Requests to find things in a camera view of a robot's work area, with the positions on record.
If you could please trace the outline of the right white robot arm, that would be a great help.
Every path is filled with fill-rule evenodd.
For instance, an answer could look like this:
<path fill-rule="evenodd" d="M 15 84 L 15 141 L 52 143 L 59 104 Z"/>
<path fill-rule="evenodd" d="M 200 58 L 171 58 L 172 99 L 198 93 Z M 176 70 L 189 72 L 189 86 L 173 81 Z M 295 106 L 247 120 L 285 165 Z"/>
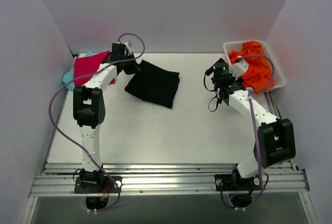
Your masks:
<path fill-rule="evenodd" d="M 233 65 L 219 59 L 204 73 L 205 76 L 212 76 L 216 103 L 232 107 L 253 125 L 253 154 L 237 164 L 230 176 L 230 182 L 236 189 L 244 188 L 249 178 L 261 176 L 263 169 L 296 155 L 293 123 L 268 112 L 250 95 L 242 78 L 247 70 L 248 63 L 244 58 Z"/>

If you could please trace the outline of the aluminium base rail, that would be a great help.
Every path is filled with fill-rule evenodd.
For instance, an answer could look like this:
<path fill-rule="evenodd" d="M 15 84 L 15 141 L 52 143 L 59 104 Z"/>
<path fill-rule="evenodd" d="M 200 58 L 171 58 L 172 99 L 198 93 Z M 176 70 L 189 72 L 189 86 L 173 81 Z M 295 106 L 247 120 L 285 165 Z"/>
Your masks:
<path fill-rule="evenodd" d="M 35 176 L 31 197 L 73 197 L 73 173 L 77 163 L 47 163 L 41 175 Z M 215 194 L 216 174 L 230 174 L 232 164 L 105 164 L 110 175 L 122 177 L 121 194 L 180 195 Z M 290 162 L 266 169 L 269 182 L 266 193 L 306 192 L 309 183 L 305 171 Z"/>

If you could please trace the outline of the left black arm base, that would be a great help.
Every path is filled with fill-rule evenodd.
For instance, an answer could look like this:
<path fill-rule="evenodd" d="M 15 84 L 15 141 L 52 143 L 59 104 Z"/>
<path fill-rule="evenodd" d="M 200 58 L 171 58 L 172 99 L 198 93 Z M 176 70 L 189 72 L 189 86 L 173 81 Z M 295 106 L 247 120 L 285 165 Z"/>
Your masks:
<path fill-rule="evenodd" d="M 97 196 L 86 197 L 85 205 L 91 211 L 103 211 L 109 203 L 110 193 L 120 193 L 122 177 L 112 176 L 117 184 L 111 181 L 102 171 L 87 172 L 84 169 L 76 170 L 73 175 L 75 182 L 75 194 L 97 194 Z"/>

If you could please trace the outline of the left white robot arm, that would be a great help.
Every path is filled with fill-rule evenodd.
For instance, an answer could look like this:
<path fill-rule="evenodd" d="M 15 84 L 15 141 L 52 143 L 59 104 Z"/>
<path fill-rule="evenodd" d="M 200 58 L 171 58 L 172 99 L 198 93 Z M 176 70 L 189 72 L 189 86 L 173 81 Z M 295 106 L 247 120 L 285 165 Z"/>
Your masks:
<path fill-rule="evenodd" d="M 79 179 L 92 192 L 100 192 L 106 180 L 99 141 L 100 127 L 106 117 L 103 92 L 121 72 L 132 75 L 139 71 L 132 43 L 118 41 L 112 44 L 112 50 L 103 58 L 97 72 L 85 84 L 74 88 L 73 117 L 79 126 L 84 148 Z"/>

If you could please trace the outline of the folded teal t-shirt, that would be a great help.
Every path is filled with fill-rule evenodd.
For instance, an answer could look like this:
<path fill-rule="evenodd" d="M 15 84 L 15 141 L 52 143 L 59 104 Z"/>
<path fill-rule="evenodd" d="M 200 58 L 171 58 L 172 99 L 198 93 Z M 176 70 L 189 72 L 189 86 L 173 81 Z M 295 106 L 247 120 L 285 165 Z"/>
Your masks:
<path fill-rule="evenodd" d="M 78 57 L 79 59 L 79 64 L 84 64 L 84 62 L 87 62 L 88 61 L 88 57 L 91 57 L 93 56 L 94 53 L 92 51 L 88 51 L 86 53 L 86 55 L 84 57 Z M 74 71 L 75 71 L 75 65 L 72 66 L 72 68 L 66 73 L 64 74 L 64 76 L 62 77 L 62 82 L 64 84 L 68 83 L 69 81 L 73 80 L 74 78 Z M 70 84 L 68 84 L 66 86 L 66 88 L 69 90 L 69 91 L 73 91 L 74 88 L 75 88 L 75 84 L 72 82 Z"/>

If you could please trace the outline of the folded pink t-shirt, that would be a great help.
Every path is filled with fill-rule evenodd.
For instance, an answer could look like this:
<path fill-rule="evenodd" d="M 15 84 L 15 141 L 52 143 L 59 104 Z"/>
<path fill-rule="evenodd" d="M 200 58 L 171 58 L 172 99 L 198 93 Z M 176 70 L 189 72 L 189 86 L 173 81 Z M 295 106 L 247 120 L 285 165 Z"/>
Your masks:
<path fill-rule="evenodd" d="M 80 76 L 96 73 L 99 70 L 102 61 L 109 53 L 110 51 L 104 51 L 96 54 L 90 52 L 85 57 L 77 58 L 74 63 L 73 78 L 76 79 Z M 96 80 L 94 80 L 94 82 L 89 82 L 91 78 L 92 76 L 77 79 L 74 81 L 74 86 L 83 87 L 85 84 L 88 84 L 88 88 L 98 87 L 100 83 Z"/>

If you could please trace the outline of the crumpled orange t-shirt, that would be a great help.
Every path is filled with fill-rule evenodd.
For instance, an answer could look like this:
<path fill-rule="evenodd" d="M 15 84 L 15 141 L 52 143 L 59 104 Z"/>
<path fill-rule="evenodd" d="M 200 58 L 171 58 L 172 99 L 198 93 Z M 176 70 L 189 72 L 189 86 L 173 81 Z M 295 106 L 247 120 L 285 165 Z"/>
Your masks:
<path fill-rule="evenodd" d="M 251 56 L 245 59 L 249 64 L 249 68 L 247 72 L 242 75 L 244 79 L 243 84 L 246 88 L 253 89 L 256 94 L 260 94 L 274 87 L 275 83 L 272 79 L 272 68 L 268 60 L 263 57 L 253 57 L 255 54 L 266 56 L 262 45 L 257 41 L 244 42 L 241 51 L 231 50 L 228 52 L 232 64 L 236 62 L 238 57 Z"/>

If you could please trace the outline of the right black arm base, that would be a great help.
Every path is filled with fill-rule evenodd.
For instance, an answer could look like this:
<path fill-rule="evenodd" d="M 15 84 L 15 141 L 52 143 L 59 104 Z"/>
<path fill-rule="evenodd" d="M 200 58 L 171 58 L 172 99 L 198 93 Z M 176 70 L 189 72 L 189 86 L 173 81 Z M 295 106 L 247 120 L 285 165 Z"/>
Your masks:
<path fill-rule="evenodd" d="M 245 210 L 253 202 L 253 192 L 261 190 L 259 179 L 237 178 L 231 174 L 216 174 L 215 189 L 220 193 L 223 204 L 230 209 Z"/>

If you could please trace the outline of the black t-shirt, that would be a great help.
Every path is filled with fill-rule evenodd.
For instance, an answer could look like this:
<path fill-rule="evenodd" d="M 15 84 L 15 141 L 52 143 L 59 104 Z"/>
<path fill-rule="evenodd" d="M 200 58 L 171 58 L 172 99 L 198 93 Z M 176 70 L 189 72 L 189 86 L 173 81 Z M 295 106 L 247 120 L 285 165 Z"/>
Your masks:
<path fill-rule="evenodd" d="M 141 61 L 140 69 L 124 90 L 142 101 L 171 109 L 178 90 L 180 73 L 164 70 L 145 60 Z"/>

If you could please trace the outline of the white plastic basket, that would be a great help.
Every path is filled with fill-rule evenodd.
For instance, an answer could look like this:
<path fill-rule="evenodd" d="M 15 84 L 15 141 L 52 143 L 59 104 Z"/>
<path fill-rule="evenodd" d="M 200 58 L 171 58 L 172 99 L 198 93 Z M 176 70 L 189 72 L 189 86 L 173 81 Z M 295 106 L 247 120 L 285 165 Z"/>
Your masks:
<path fill-rule="evenodd" d="M 235 51 L 241 51 L 242 50 L 242 44 L 244 42 L 247 41 L 230 41 L 230 42 L 226 42 L 223 44 L 223 50 L 226 56 L 226 61 L 228 64 L 233 65 L 229 59 L 229 55 L 228 52 L 230 52 L 231 50 L 235 50 Z M 266 56 L 263 55 L 258 55 L 255 54 L 253 55 L 254 57 L 263 57 L 266 60 L 268 60 L 270 67 L 272 68 L 272 73 L 273 73 L 273 82 L 275 83 L 275 86 L 266 90 L 266 92 L 272 91 L 274 89 L 277 88 L 282 88 L 286 85 L 286 79 L 285 76 L 283 75 L 283 72 L 278 64 L 277 59 L 274 57 L 272 51 L 270 50 L 270 48 L 268 47 L 268 45 L 262 41 L 262 40 L 253 40 L 253 41 L 257 41 L 262 45 L 262 48 L 266 54 Z"/>

